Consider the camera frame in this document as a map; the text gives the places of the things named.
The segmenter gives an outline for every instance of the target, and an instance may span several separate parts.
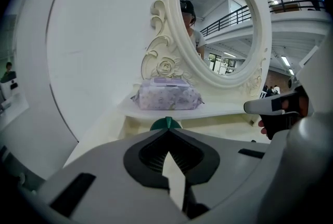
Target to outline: balcony railing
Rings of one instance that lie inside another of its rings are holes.
[[[273,14],[303,9],[326,11],[323,0],[268,0],[268,7],[270,12]],[[223,28],[236,25],[250,19],[251,13],[249,7],[246,5],[222,17],[216,22],[213,22],[206,28],[202,29],[201,33],[203,36],[208,36],[209,34],[220,31]]]

